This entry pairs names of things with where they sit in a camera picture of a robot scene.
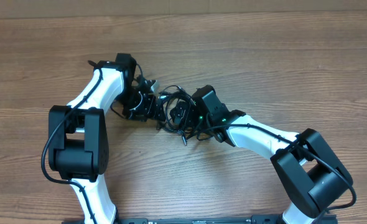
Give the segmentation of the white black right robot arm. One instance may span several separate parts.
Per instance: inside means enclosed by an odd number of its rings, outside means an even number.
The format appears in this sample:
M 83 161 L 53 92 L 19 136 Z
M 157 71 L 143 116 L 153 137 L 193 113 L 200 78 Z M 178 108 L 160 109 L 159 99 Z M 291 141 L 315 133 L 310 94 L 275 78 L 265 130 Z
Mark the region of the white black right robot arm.
M 318 223 L 326 213 L 355 204 L 350 173 L 316 130 L 281 131 L 243 111 L 230 111 L 210 85 L 191 96 L 179 90 L 179 95 L 176 105 L 166 109 L 167 122 L 186 133 L 185 140 L 215 138 L 270 160 L 290 199 L 280 223 Z

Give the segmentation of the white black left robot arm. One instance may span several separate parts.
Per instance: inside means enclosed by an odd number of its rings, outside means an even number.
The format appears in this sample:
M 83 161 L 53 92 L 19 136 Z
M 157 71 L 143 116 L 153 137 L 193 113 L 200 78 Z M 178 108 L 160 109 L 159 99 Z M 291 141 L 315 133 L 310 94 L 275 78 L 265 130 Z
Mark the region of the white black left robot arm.
M 93 78 L 84 90 L 67 105 L 49 111 L 41 169 L 49 181 L 72 187 L 85 216 L 82 223 L 118 223 L 118 209 L 105 181 L 106 114 L 115 102 L 123 106 L 121 115 L 128 120 L 163 119 L 164 112 L 155 96 L 157 81 L 136 76 L 139 65 L 130 54 L 89 64 Z

